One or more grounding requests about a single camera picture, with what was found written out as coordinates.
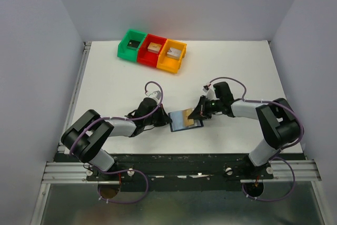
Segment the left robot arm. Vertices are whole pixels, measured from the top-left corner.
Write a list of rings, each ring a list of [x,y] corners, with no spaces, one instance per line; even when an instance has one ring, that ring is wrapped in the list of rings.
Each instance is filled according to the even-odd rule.
[[[155,98],[146,97],[126,118],[102,117],[95,110],[86,111],[63,133],[61,143],[69,149],[70,155],[98,168],[103,179],[111,180],[117,173],[115,160],[103,150],[109,137],[132,138],[144,132],[147,126],[162,127],[171,123],[163,105]]]

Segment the blue card holder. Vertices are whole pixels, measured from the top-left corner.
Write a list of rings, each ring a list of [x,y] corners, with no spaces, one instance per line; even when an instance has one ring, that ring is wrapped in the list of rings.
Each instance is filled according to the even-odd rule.
[[[173,111],[168,113],[171,119],[171,132],[185,131],[194,128],[202,128],[203,122],[201,120],[188,119],[188,116],[193,112],[194,108]]]

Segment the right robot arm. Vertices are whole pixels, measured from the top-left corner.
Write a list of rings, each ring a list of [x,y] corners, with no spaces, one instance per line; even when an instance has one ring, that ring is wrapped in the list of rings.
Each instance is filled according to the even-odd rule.
[[[301,141],[304,127],[294,114],[287,100],[274,101],[235,99],[227,82],[211,82],[203,86],[202,95],[189,120],[207,120],[222,113],[231,118],[257,120],[263,134],[262,141],[245,158],[241,166],[247,178],[255,178],[266,165],[282,150]]]

